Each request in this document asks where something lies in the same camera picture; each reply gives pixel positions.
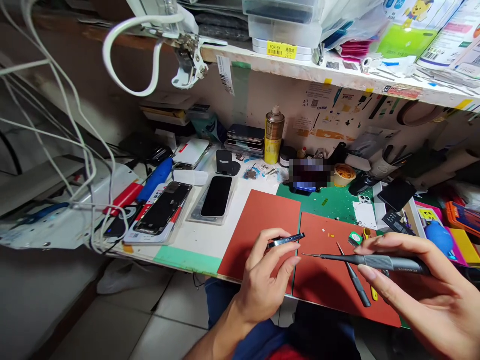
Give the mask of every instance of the red silicone mat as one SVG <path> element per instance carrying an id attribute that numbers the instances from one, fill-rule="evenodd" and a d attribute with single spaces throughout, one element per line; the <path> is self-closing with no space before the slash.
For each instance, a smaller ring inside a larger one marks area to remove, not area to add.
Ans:
<path id="1" fill-rule="evenodd" d="M 231 237 L 230 244 L 221 262 L 218 273 L 242 280 L 245 262 L 259 236 L 265 229 L 282 228 L 292 235 L 298 234 L 301 203 L 285 197 L 252 190 L 246 201 L 240 220 Z M 280 266 L 295 253 L 289 253 L 278 262 L 272 277 L 276 277 Z M 292 293 L 292 278 L 286 290 Z"/>
<path id="2" fill-rule="evenodd" d="M 399 328 L 402 324 L 399 315 L 380 295 L 378 301 L 373 301 L 370 285 L 360 275 L 356 265 L 352 265 L 352 268 L 370 299 L 371 307 L 368 308 L 363 306 L 345 263 L 302 255 L 340 255 L 337 242 L 345 255 L 353 255 L 354 247 L 348 241 L 350 233 L 361 235 L 363 229 L 361 226 L 302 212 L 300 231 L 305 233 L 305 238 L 300 240 L 298 255 L 302 260 L 296 266 L 293 296 Z M 371 231 L 372 237 L 376 234 L 374 230 Z"/>

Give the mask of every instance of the workbench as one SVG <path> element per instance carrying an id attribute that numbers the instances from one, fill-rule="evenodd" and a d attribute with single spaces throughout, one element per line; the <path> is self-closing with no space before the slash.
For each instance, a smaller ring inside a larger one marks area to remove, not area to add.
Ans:
<path id="1" fill-rule="evenodd" d="M 117 245 L 113 252 L 149 263 L 163 265 L 190 273 L 204 274 L 216 278 L 225 278 L 218 274 L 218 269 L 229 246 L 230 239 L 240 219 L 245 203 L 251 190 L 257 190 L 268 194 L 301 202 L 301 211 L 315 215 L 339 218 L 340 221 L 355 224 L 356 217 L 352 202 L 358 202 L 357 196 L 352 196 L 347 187 L 326 187 L 310 196 L 294 194 L 287 185 L 272 181 L 271 178 L 244 179 L 243 175 L 247 168 L 251 167 L 255 160 L 241 162 L 238 175 L 238 185 L 231 199 L 231 206 L 225 224 L 222 226 L 183 221 L 179 227 L 175 242 L 169 246 L 159 245 Z M 216 165 L 212 162 L 204 171 L 215 172 Z M 189 214 L 195 205 L 202 188 L 194 186 L 191 193 L 191 201 L 186 213 Z M 372 198 L 372 190 L 365 192 Z"/>

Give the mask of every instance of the finger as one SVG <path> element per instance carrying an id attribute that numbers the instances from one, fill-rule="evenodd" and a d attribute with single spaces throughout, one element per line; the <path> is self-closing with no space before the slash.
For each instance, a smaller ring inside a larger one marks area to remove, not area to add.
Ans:
<path id="1" fill-rule="evenodd" d="M 298 242 L 288 242 L 271 249 L 257 265 L 260 276 L 270 278 L 272 271 L 279 263 L 280 258 L 285 254 L 298 250 L 299 248 L 300 244 Z"/>
<path id="2" fill-rule="evenodd" d="M 290 235 L 282 228 L 272 228 L 260 232 L 260 235 L 258 236 L 255 245 L 253 245 L 250 257 L 246 262 L 246 267 L 248 269 L 253 269 L 264 258 L 265 250 L 267 249 L 267 245 L 269 244 L 270 240 L 278 237 L 288 238 L 290 236 L 292 235 Z"/>
<path id="3" fill-rule="evenodd" d="M 358 272 L 409 324 L 417 323 L 417 319 L 424 319 L 425 306 L 408 295 L 380 271 L 370 266 L 359 265 Z"/>
<path id="4" fill-rule="evenodd" d="M 290 276 L 294 272 L 295 266 L 302 260 L 300 256 L 292 256 L 285 260 L 278 270 L 278 275 L 276 276 L 275 285 L 285 293 L 287 291 L 287 286 L 289 285 Z"/>
<path id="5" fill-rule="evenodd" d="M 385 250 L 403 251 L 418 256 L 434 277 L 448 284 L 456 284 L 464 279 L 433 242 L 421 237 L 389 232 L 363 241 L 354 252 L 357 255 L 370 255 Z"/>

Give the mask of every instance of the shelf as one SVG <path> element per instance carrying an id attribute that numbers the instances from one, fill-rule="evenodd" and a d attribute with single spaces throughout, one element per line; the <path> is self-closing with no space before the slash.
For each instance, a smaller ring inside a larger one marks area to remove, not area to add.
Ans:
<path id="1" fill-rule="evenodd" d="M 34 23 L 39 29 L 81 35 L 87 39 L 103 42 L 109 29 L 96 24 L 81 23 L 74 15 L 58 13 L 36 13 Z M 156 39 L 143 34 L 124 34 L 118 37 L 117 45 L 152 50 Z M 250 43 L 241 46 L 252 46 Z M 210 46 L 202 49 L 203 60 L 216 63 L 217 55 L 229 58 L 234 66 L 249 68 L 256 72 L 279 75 L 309 82 L 331 84 L 341 88 L 359 90 L 368 93 L 388 95 L 423 103 L 480 113 L 480 89 L 475 91 L 464 86 L 452 86 L 432 82 L 417 71 L 415 78 L 400 79 L 393 75 L 362 73 L 359 70 L 346 69 L 343 60 L 337 54 L 328 52 L 322 65 L 281 57 L 262 55 L 248 48 L 228 46 Z M 327 68 L 327 62 L 339 63 L 339 70 Z"/>

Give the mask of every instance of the green cutting mat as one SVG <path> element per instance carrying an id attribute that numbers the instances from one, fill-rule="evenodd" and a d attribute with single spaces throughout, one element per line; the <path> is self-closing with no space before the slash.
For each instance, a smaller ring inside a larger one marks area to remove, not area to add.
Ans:
<path id="1" fill-rule="evenodd" d="M 353 203 L 359 203 L 359 197 L 349 193 L 349 187 L 325 187 L 320 192 L 310 196 L 298 195 L 290 192 L 288 185 L 280 185 L 277 196 L 301 202 L 301 211 L 325 218 L 339 218 L 340 221 L 355 224 L 357 218 Z M 373 198 L 374 192 L 370 188 L 362 196 Z"/>

